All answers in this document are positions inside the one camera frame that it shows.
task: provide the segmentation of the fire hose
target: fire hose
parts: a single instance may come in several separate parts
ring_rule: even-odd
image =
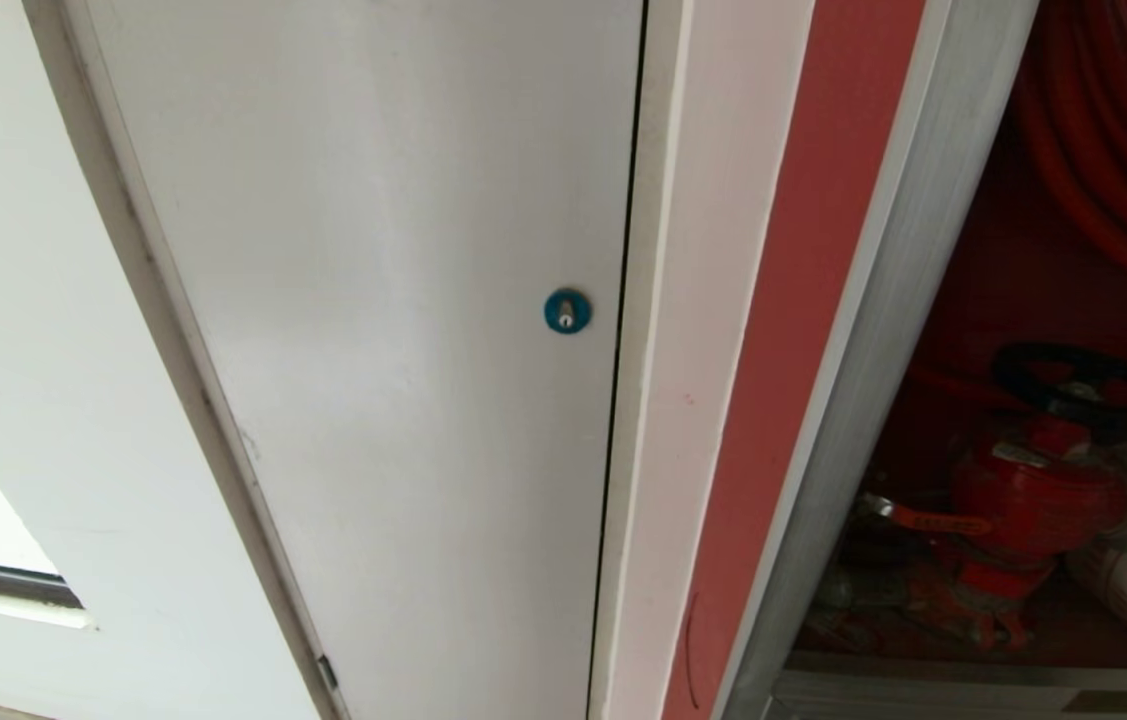
[[[1127,269],[1127,1],[1040,9],[1017,79],[1017,117],[1044,184]]]

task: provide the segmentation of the white door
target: white door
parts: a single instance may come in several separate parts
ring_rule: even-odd
[[[83,605],[0,593],[0,705],[316,720],[15,0],[0,1],[0,565],[59,571]]]
[[[356,719],[585,715],[641,5],[70,6]]]

